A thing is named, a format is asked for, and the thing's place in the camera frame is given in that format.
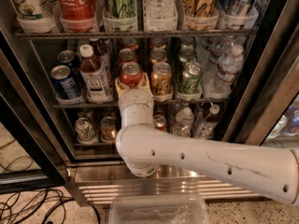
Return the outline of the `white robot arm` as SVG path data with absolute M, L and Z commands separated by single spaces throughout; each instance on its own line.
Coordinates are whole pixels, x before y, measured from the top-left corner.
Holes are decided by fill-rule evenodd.
M 154 100 L 148 87 L 119 89 L 118 95 L 121 129 L 116 148 L 134 175 L 146 177 L 161 164 L 172 165 L 299 205 L 296 148 L 256 147 L 162 132 L 154 127 Z

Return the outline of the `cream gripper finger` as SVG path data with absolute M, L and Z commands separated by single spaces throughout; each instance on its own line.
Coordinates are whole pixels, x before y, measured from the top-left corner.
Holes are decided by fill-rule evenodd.
M 116 88 L 118 97 L 121 97 L 129 90 L 129 87 L 127 85 L 123 84 L 119 77 L 115 78 L 115 88 Z
M 147 73 L 143 73 L 143 85 L 142 89 L 147 92 L 151 92 L 150 89 L 150 80 Z

